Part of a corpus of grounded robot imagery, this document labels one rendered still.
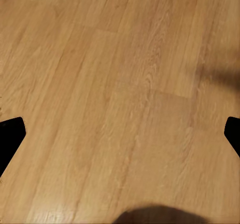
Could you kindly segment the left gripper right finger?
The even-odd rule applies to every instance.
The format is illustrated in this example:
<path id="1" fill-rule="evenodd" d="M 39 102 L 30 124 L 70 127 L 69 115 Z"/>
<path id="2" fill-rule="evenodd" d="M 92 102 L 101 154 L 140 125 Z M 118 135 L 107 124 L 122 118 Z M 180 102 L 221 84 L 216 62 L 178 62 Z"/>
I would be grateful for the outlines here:
<path id="1" fill-rule="evenodd" d="M 231 143 L 235 151 L 240 157 L 240 119 L 235 117 L 229 117 L 227 119 L 224 135 Z"/>

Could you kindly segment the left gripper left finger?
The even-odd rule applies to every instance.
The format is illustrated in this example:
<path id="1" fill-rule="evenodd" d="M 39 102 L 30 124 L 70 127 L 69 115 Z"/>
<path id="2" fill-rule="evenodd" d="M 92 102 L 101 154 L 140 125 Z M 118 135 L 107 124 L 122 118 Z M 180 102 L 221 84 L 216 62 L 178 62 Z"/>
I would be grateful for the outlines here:
<path id="1" fill-rule="evenodd" d="M 21 117 L 0 122 L 0 177 L 26 136 Z"/>

